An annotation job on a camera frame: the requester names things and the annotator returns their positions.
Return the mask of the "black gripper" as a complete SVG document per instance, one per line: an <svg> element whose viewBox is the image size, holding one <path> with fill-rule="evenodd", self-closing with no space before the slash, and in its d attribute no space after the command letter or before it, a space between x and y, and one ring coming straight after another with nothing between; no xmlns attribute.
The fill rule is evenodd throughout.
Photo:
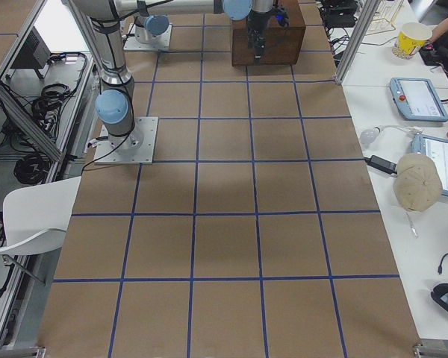
<svg viewBox="0 0 448 358"><path fill-rule="evenodd" d="M254 60L262 58L266 45L264 32L268 27L270 15L271 11L260 13L251 10L247 16L248 47L254 48Z"/></svg>

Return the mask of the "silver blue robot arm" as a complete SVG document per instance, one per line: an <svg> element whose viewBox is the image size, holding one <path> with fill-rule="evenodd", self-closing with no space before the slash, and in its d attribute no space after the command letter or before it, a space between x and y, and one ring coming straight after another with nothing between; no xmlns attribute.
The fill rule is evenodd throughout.
<svg viewBox="0 0 448 358"><path fill-rule="evenodd" d="M231 20L246 19L250 38L264 49L263 32L271 17L288 25L286 10L277 1L69 1L75 21L100 65L102 86L128 96L132 106L134 79L127 67L121 24L130 16L146 21L167 15L221 14Z"/></svg>

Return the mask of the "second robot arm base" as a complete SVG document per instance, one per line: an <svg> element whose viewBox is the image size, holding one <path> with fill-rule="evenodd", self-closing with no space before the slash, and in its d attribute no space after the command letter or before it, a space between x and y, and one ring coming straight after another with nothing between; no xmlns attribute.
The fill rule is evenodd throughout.
<svg viewBox="0 0 448 358"><path fill-rule="evenodd" d="M125 51L169 51L172 23L168 16L135 16L125 35Z"/></svg>

